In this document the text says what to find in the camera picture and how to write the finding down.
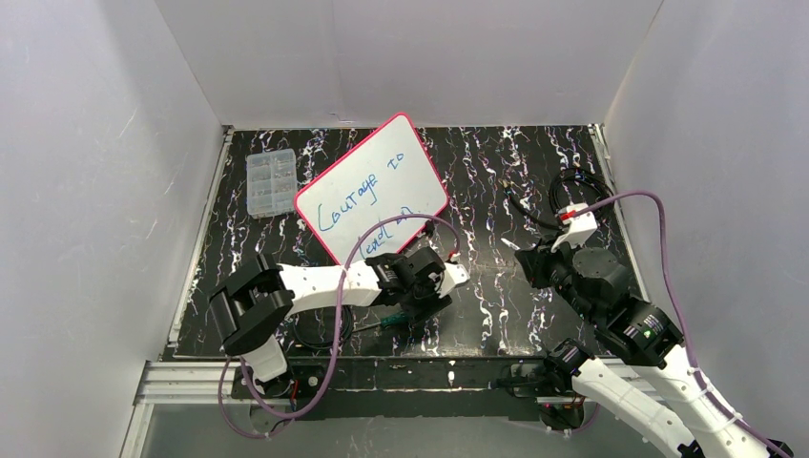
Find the pink framed whiteboard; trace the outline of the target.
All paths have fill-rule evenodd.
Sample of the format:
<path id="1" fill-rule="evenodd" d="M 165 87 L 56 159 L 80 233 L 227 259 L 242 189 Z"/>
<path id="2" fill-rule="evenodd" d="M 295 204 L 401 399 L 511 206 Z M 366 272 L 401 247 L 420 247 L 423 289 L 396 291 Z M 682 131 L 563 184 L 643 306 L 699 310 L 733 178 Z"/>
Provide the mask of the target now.
<path id="1" fill-rule="evenodd" d="M 402 251 L 423 219 L 449 204 L 446 186 L 410 117 L 395 114 L 305 185 L 294 208 L 326 253 L 343 264 Z"/>

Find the white marker pen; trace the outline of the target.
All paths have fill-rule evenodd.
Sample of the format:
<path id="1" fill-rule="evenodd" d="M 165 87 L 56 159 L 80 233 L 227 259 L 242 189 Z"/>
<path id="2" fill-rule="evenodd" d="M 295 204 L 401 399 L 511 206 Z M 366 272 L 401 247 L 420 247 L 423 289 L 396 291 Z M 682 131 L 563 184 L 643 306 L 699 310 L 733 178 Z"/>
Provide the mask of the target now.
<path id="1" fill-rule="evenodd" d="M 512 249 L 512 250 L 515 250 L 515 251 L 520 250 L 520 247 L 516 243 L 512 242 L 511 240 L 501 238 L 501 242 L 503 244 L 505 244 L 508 248 Z"/>

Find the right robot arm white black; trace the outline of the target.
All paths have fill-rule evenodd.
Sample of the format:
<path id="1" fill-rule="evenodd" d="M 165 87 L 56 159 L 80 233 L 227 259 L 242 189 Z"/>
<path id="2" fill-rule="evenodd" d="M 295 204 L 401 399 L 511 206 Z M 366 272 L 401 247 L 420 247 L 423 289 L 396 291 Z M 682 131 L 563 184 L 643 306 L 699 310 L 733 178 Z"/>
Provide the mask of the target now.
<path id="1" fill-rule="evenodd" d="M 563 243 L 518 250 L 529 284 L 551 288 L 596 340 L 654 388 L 652 398 L 613 372 L 574 339 L 545 359 L 563 390 L 595 400 L 667 457 L 792 457 L 784 442 L 756 435 L 688 359 L 673 321 L 632 293 L 627 266 L 602 248 Z"/>

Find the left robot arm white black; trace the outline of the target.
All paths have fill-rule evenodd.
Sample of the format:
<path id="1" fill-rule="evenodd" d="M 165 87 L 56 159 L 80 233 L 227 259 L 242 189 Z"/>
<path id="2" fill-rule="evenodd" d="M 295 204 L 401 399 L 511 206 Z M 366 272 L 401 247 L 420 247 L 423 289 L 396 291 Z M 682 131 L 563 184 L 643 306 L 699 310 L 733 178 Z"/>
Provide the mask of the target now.
<path id="1" fill-rule="evenodd" d="M 288 370 L 275 334 L 290 316 L 344 305 L 398 305 L 412 324 L 451 303 L 469 273 L 431 248 L 411 255 L 382 254 L 343 266 L 302 267 L 259 255 L 207 294 L 223 352 L 241 358 L 254 381 L 269 383 Z"/>

